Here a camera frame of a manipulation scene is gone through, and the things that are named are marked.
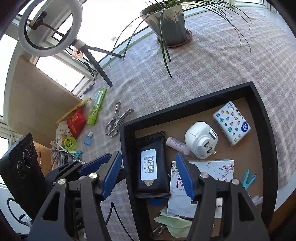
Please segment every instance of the red bag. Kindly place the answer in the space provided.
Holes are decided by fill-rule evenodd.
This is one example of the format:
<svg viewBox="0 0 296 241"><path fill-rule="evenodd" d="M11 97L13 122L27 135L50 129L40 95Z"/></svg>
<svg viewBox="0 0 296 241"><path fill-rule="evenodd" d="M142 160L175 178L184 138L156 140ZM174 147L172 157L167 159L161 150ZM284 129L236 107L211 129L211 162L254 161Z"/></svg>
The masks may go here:
<svg viewBox="0 0 296 241"><path fill-rule="evenodd" d="M86 123L86 119L82 114L83 107L84 106L81 106L74 114L71 114L71 116L66 119L69 130L75 138L80 134Z"/></svg>

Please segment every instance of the potted plant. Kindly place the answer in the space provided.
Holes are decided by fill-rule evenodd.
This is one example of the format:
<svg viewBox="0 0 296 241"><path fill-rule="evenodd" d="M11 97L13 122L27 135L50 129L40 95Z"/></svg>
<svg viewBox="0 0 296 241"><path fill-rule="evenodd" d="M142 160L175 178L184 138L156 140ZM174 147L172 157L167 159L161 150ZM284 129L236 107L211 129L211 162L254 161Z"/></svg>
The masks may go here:
<svg viewBox="0 0 296 241"><path fill-rule="evenodd" d="M158 1L154 0L154 1L155 1L155 3L152 3L149 1L152 5L148 6L144 10L142 10L140 13L140 16L137 17L136 19L143 18L141 23L143 21L145 21L148 24L148 26L154 31L154 33L160 38L163 61L165 63L165 67L166 67L171 78L172 78L172 75L171 75L170 70L168 68L167 58L168 58L169 62L171 59L170 59L170 55L169 55L167 46L178 45L180 43L183 43L186 40L185 19L184 19L182 5L183 6L192 5L192 6L196 6L196 7L203 7L205 9L217 14L221 18L225 19L235 29L235 31L240 39L240 45L242 44L242 40L241 40L240 36L242 36L245 39L245 41L247 42L247 44L250 48L250 52L251 52L251 47L250 47L248 41L246 40L246 38L244 37L244 35L231 23L231 20L232 20L232 15L230 14L231 11L234 12L235 14L238 14L242 18L243 18L243 16L240 15L240 12L242 12L244 15L246 15L242 10L240 10L236 6L234 6L230 3L224 2L224 1L221 1L221 0L191 0L191 1L189 1L189 0L158 0ZM124 28L124 30L129 25L131 25L132 22L130 22ZM124 54L123 54L123 60L126 55L126 51L128 49L128 46L131 42L131 39L135 35L135 32L138 29L138 27L141 25L141 23L137 26L137 28L135 29L135 31L133 32L133 34L131 35L131 37L128 40L127 46L126 46ZM120 38L120 36L124 32L124 30L121 32L121 34L117 38L117 40L114 44L114 48L117 44L118 39Z"/></svg>

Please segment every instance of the light green cleaning cloth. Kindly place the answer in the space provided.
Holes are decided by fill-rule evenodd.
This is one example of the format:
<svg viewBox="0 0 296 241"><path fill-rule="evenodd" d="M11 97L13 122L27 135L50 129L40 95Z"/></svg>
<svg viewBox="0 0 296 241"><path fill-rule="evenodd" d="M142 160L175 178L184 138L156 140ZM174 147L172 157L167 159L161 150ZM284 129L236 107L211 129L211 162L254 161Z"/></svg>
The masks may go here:
<svg viewBox="0 0 296 241"><path fill-rule="evenodd" d="M186 238L192 224L190 220L168 216L166 207L160 211L160 216L154 218L154 221L165 224L175 238Z"/></svg>

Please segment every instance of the tablecloth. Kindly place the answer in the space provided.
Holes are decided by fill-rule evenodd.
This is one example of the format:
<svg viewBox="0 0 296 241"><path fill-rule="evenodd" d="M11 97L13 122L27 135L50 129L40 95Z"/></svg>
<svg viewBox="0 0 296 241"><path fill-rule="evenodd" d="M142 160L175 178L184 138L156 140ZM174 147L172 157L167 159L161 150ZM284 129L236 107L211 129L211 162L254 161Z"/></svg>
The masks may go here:
<svg viewBox="0 0 296 241"><path fill-rule="evenodd" d="M255 10L246 10L252 24L232 14L232 23L244 34L242 44L233 27L215 15L195 15L186 20L192 39L186 45L169 49L171 63L169 77L156 35L151 34L127 51L125 60L116 58L111 69L104 71L113 82L108 88L96 125L86 125L78 138L83 160L92 159L120 149L119 135L104 134L115 112L116 102L121 110L134 109L125 121L179 104L234 85L253 81L264 102L275 137L279 167L279 186L285 186L296 169L296 43L274 23ZM94 89L83 98L95 99L98 89L107 87L98 77ZM85 108L89 114L91 104ZM85 136L94 133L92 144L83 145ZM129 234L139 240L129 203L125 180L117 184L110 197L101 203L104 217L113 201ZM115 213L107 225L111 237L129 240Z"/></svg>

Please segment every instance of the silver screw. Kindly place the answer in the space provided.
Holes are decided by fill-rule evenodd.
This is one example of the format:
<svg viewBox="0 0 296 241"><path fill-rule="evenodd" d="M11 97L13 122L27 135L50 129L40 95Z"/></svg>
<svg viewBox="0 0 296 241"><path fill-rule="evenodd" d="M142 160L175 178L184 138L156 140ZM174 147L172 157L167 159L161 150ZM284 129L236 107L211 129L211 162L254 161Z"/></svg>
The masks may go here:
<svg viewBox="0 0 296 241"><path fill-rule="evenodd" d="M237 180L237 179L232 179L231 182L232 182L234 185L239 185L239 180Z"/></svg>
<svg viewBox="0 0 296 241"><path fill-rule="evenodd" d="M89 178L91 179L95 179L98 176L98 174L96 174L95 172L89 174Z"/></svg>
<svg viewBox="0 0 296 241"><path fill-rule="evenodd" d="M201 176L202 178L208 178L208 177L209 177L209 174L206 173L206 172L202 172L202 173L200 174L200 176Z"/></svg>
<svg viewBox="0 0 296 241"><path fill-rule="evenodd" d="M66 183L66 179L62 178L57 183L60 184L60 185L63 185L63 184Z"/></svg>

